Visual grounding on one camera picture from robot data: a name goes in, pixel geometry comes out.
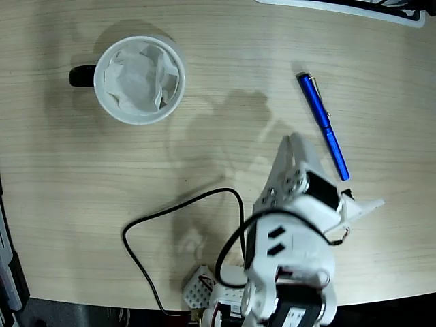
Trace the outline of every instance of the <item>white object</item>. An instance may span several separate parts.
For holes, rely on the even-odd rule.
[[[235,278],[231,278],[231,275],[228,275],[226,281],[228,283],[234,284],[240,283],[240,276],[243,275],[244,272],[242,267],[224,265],[222,267],[222,271],[225,271],[226,269],[232,270],[236,273]],[[240,304],[242,302],[242,299],[243,290],[233,290],[220,284],[215,285],[211,294],[211,299],[209,301],[209,308],[203,312],[201,327],[211,327],[211,324],[213,323],[213,313],[216,310],[217,316],[215,318],[214,327],[221,326],[221,312],[218,310],[218,305],[230,306],[230,317],[241,318],[242,315]]]
[[[149,46],[152,46],[153,49],[162,49],[162,53],[168,54],[168,59],[170,60],[170,63],[173,64],[173,66],[176,68],[178,72],[178,83],[176,86],[175,91],[173,94],[171,94],[171,90],[163,88],[161,91],[159,90],[159,87],[157,87],[157,92],[154,92],[153,102],[156,102],[159,97],[167,97],[168,103],[160,108],[159,110],[150,110],[148,112],[141,111],[141,109],[138,110],[138,106],[123,106],[123,109],[119,106],[119,101],[114,97],[113,95],[109,94],[107,90],[105,89],[105,72],[110,66],[111,60],[119,54],[120,52],[123,52],[124,56],[134,55],[134,49],[135,47],[141,47],[144,44],[148,44]],[[165,59],[165,56],[161,58],[161,60],[156,60],[156,64],[163,65],[167,68],[167,73],[169,71],[172,72],[174,75],[174,70],[171,70],[170,64],[168,63],[168,60]],[[142,72],[147,71],[143,66],[144,61],[141,61],[142,65]],[[171,39],[161,36],[161,35],[154,35],[154,36],[132,36],[127,37],[125,39],[122,39],[118,41],[117,43],[111,45],[109,49],[107,49],[104,54],[100,57],[97,66],[95,68],[94,73],[94,89],[95,94],[97,95],[98,101],[103,107],[103,109],[110,114],[112,117],[118,119],[119,121],[122,121],[127,124],[131,125],[147,125],[151,123],[156,123],[158,121],[161,121],[162,119],[166,118],[171,112],[173,112],[176,107],[180,104],[182,100],[183,93],[185,92],[186,88],[186,61],[185,57],[182,54],[181,49],[177,46],[177,44],[172,41]],[[165,85],[166,81],[165,78],[168,77],[168,74],[162,73],[162,68],[157,66],[156,74],[163,74],[162,76],[158,76],[158,80],[160,82],[160,85]]]
[[[288,5],[292,7],[303,7],[311,9],[327,10],[329,12],[341,12],[344,14],[357,15],[362,17],[375,18],[385,20],[387,22],[395,22],[397,24],[407,25],[410,27],[422,27],[425,23],[425,11],[419,13],[420,18],[417,21],[385,14],[382,12],[374,12],[373,10],[365,10],[347,5],[337,5],[334,3],[313,1],[313,0],[256,0],[259,3],[270,5]],[[407,14],[412,14],[411,10],[404,10]]]
[[[169,103],[177,86],[177,66],[163,48],[148,42],[127,44],[104,72],[104,89],[120,110],[141,116],[158,112],[162,100]]]
[[[215,285],[215,277],[207,266],[200,266],[194,272],[192,278],[188,281],[183,289],[183,300],[190,309],[204,309],[209,307],[211,291],[201,282],[200,276],[207,277],[203,281],[207,283],[210,289]]]
[[[292,134],[282,139],[253,212],[277,206],[300,215],[324,235],[343,228],[344,240],[351,222],[383,204],[383,200],[360,204],[347,194],[339,193],[326,176],[313,145],[300,134]],[[313,323],[331,323],[337,310],[333,288],[335,262],[331,247],[321,235],[297,217],[269,213],[249,228],[247,244],[245,257],[249,259],[244,272],[248,282],[240,302],[245,317],[243,327],[262,327],[277,310],[287,310],[280,315],[285,317],[283,326],[297,326],[306,309],[298,303],[289,309],[280,307],[281,299],[277,294],[278,285],[289,287],[286,292],[292,292],[296,284],[303,285],[305,290],[319,290],[322,306]],[[211,325],[216,309],[215,289],[220,292],[222,287],[214,287],[202,326]],[[214,327],[219,326],[215,319]]]

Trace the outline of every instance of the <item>mug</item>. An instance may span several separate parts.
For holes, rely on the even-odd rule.
[[[145,115],[124,112],[118,107],[116,99],[104,90],[104,72],[110,60],[130,42],[147,42],[163,48],[178,68],[179,77],[176,93],[171,101],[157,112]],[[168,37],[161,35],[131,36],[111,45],[102,54],[97,65],[83,65],[73,68],[69,72],[69,83],[73,87],[94,87],[98,102],[115,119],[130,125],[148,125],[166,118],[180,104],[186,89],[186,60],[176,42]]]

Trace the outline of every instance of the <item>black cable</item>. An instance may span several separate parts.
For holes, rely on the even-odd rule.
[[[201,283],[205,288],[207,288],[210,292],[213,291],[212,286],[210,286],[210,285],[205,281],[205,279],[206,279],[206,280],[208,279],[208,280],[212,281],[212,279],[210,279],[210,278],[204,278],[204,276],[202,276],[202,275],[198,276],[198,280],[200,281],[200,283]]]
[[[314,226],[310,221],[308,221],[307,219],[305,219],[304,217],[302,217],[298,213],[294,213],[294,212],[287,211],[287,210],[280,209],[280,208],[270,208],[270,209],[266,209],[264,211],[259,211],[255,214],[253,214],[246,221],[244,221],[244,223],[242,225],[240,225],[237,230],[234,231],[234,233],[231,235],[231,237],[229,237],[229,239],[227,240],[227,242],[223,246],[223,249],[219,253],[217,261],[215,263],[215,278],[217,280],[217,283],[220,283],[220,284],[224,285],[225,287],[232,288],[232,289],[241,289],[241,288],[245,287],[245,284],[232,285],[232,284],[229,284],[229,283],[226,283],[225,281],[223,281],[223,279],[221,278],[221,267],[223,266],[225,257],[229,253],[230,249],[232,248],[233,244],[236,242],[238,237],[240,237],[240,235],[243,235],[245,230],[248,229],[250,226],[252,226],[256,221],[258,221],[261,218],[267,217],[268,215],[270,215],[272,213],[281,213],[284,215],[288,215],[292,218],[297,218],[298,220],[303,222],[308,228],[310,228],[316,234],[321,236],[331,246],[340,245],[343,242],[343,240],[334,240],[334,241],[328,240],[325,237],[325,235],[322,234],[322,232],[320,232],[320,230],[316,228],[316,226]]]
[[[388,1],[388,0],[381,0],[381,1],[377,2],[377,3],[373,3],[373,5],[381,6],[381,5],[385,4],[387,1]],[[384,6],[384,7],[386,7],[386,8],[395,8],[395,9],[399,9],[399,8],[400,8],[400,9],[401,9],[401,8],[409,9],[409,3],[404,3],[404,4],[402,4],[402,5],[396,5],[395,3],[393,3],[393,4],[391,4],[391,5]]]
[[[162,313],[164,313],[165,315],[169,315],[169,316],[172,316],[172,317],[179,316],[179,315],[172,315],[172,314],[168,313],[164,309],[164,306],[162,305],[162,302],[160,300],[159,294],[157,293],[156,287],[153,284],[153,281],[151,280],[149,274],[147,273],[147,271],[145,271],[144,267],[141,265],[141,262],[136,257],[135,253],[131,250],[131,247],[130,247],[129,243],[127,242],[127,232],[130,230],[130,228],[138,225],[139,223],[143,223],[145,221],[152,220],[153,218],[157,218],[157,217],[160,217],[160,216],[163,216],[163,215],[167,215],[168,213],[173,213],[174,211],[177,211],[178,209],[184,208],[186,206],[189,206],[190,204],[193,204],[194,202],[197,202],[197,201],[199,201],[201,199],[207,198],[208,196],[212,196],[212,195],[218,194],[218,193],[231,193],[231,194],[233,194],[235,196],[235,198],[238,200],[238,205],[239,205],[239,224],[240,225],[244,224],[243,199],[241,198],[241,196],[239,195],[239,193],[236,190],[231,189],[229,187],[222,187],[222,188],[219,188],[219,189],[213,189],[212,191],[200,194],[199,196],[196,196],[196,197],[194,197],[194,198],[192,198],[192,199],[190,199],[188,201],[185,201],[185,202],[183,202],[181,204],[173,206],[172,208],[168,208],[168,209],[159,211],[158,213],[153,213],[152,215],[148,215],[148,216],[145,216],[143,218],[139,218],[137,220],[134,220],[131,223],[127,224],[127,226],[125,226],[123,228],[123,232],[122,232],[122,235],[121,235],[121,237],[123,239],[123,244],[124,244],[127,252],[129,253],[130,257],[135,262],[136,266],[138,266],[139,270],[141,270],[141,272],[144,275],[145,279],[148,281],[148,283],[150,285],[150,288],[151,288],[151,291],[153,292],[153,295],[155,297],[157,306],[162,311]],[[240,235],[240,248],[242,250],[243,257],[245,257],[245,237],[244,237],[244,233],[242,233]]]

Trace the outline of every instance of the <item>robotic arm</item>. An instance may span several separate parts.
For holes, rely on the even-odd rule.
[[[326,176],[313,145],[300,134],[283,137],[265,188],[253,213],[282,210],[248,229],[241,299],[243,327],[328,325],[337,309],[332,281],[334,256],[325,234],[384,204],[356,202],[351,191],[338,192]],[[202,326],[221,326],[207,311],[217,311],[217,284]]]

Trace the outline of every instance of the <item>blue pen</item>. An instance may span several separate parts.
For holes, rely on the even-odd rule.
[[[320,126],[322,135],[324,135],[324,139],[327,142],[339,176],[342,181],[346,181],[349,179],[347,165],[342,156],[341,148],[339,148],[338,140],[336,139],[336,136],[334,136],[333,128],[330,124],[330,119],[328,118],[330,115],[322,104],[320,91],[316,85],[315,78],[310,76],[308,73],[303,72],[297,75],[297,79],[300,83],[302,92],[305,94],[307,102],[312,109],[313,116],[315,116],[315,119]]]

